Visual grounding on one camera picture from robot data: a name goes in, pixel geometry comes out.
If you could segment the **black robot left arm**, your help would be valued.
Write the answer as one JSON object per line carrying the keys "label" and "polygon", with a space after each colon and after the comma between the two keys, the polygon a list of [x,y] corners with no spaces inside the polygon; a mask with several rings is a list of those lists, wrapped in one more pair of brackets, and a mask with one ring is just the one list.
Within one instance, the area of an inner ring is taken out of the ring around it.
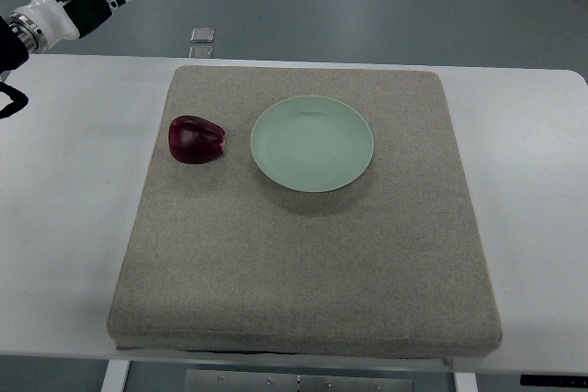
{"label": "black robot left arm", "polygon": [[[1,73],[19,68],[27,60],[27,47],[1,18]],[[28,105],[28,97],[5,82],[1,82],[1,93],[9,99],[9,103],[1,109],[1,119],[13,116]]]}

